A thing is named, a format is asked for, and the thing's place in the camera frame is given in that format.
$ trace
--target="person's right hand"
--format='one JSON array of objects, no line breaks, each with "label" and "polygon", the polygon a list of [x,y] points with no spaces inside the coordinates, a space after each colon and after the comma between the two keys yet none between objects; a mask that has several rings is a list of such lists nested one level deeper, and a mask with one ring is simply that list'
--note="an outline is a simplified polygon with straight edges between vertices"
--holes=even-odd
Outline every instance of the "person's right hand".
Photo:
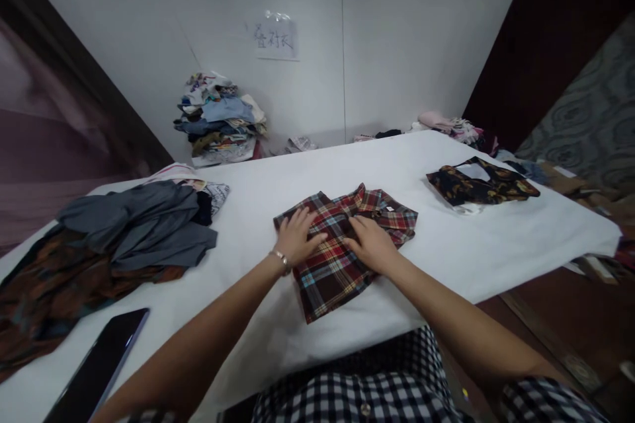
[{"label": "person's right hand", "polygon": [[349,218],[359,243],[354,239],[344,238],[344,244],[351,249],[362,262],[373,271],[385,274],[401,259],[389,234],[374,220],[362,216]]}]

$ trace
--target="floor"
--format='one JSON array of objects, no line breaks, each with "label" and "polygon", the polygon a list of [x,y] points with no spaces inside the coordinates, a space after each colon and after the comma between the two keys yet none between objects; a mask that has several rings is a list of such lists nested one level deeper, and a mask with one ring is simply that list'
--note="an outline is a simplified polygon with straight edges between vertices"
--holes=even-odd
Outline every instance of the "floor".
[{"label": "floor", "polygon": [[[550,360],[611,421],[632,422],[635,384],[621,374],[618,366],[624,360],[635,360],[634,291],[632,280],[611,286],[560,268],[512,291],[533,314],[533,331],[500,296],[478,307]],[[597,383],[592,391],[563,364],[570,363],[572,356],[576,359],[575,369],[582,368],[586,383]],[[482,392],[451,356],[446,360],[467,390],[476,415],[491,420],[495,411]]]}]

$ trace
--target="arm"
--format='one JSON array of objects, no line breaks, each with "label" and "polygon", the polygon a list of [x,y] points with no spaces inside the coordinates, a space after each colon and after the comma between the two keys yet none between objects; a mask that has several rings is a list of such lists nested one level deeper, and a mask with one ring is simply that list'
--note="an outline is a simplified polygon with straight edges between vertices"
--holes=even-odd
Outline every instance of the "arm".
[{"label": "arm", "polygon": [[483,311],[404,258],[373,220],[351,218],[360,243],[348,247],[371,269],[385,275],[410,300],[476,384],[490,396],[525,376],[566,383],[538,352]]},{"label": "arm", "polygon": [[[280,226],[275,249],[291,266],[325,240],[307,242],[315,213],[298,210]],[[112,423],[135,411],[162,408],[187,421],[243,334],[260,302],[284,272],[269,255],[174,334],[98,411],[93,423]]]}]

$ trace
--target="checkered shirt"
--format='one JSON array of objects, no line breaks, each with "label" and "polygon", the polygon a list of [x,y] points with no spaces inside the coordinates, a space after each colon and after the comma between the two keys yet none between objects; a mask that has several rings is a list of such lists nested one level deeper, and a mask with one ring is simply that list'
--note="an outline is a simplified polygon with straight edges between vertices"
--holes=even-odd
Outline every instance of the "checkered shirt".
[{"label": "checkered shirt", "polygon": [[[501,410],[508,422],[608,423],[575,391],[544,377],[507,385]],[[149,410],[122,421],[178,420],[173,413]],[[258,395],[252,417],[253,423],[367,421],[474,421],[454,407],[429,327],[288,375]]]},{"label": "checkered shirt", "polygon": [[385,229],[398,248],[414,237],[416,211],[395,202],[383,190],[367,190],[361,184],[352,194],[330,200],[322,192],[302,200],[298,205],[274,218],[276,229],[285,217],[291,218],[298,208],[317,212],[309,229],[309,238],[327,233],[322,243],[305,263],[293,269],[300,287],[300,298],[307,324],[337,309],[366,289],[376,273],[369,270],[343,242],[357,238],[349,218],[371,218]]}]

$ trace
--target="shirt button on person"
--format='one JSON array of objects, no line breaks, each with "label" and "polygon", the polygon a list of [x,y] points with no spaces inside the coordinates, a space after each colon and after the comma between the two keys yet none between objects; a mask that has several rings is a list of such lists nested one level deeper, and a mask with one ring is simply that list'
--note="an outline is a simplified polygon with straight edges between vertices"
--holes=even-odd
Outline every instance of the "shirt button on person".
[{"label": "shirt button on person", "polygon": [[364,416],[370,416],[370,405],[366,402],[363,402],[359,407],[359,410],[362,412]]}]

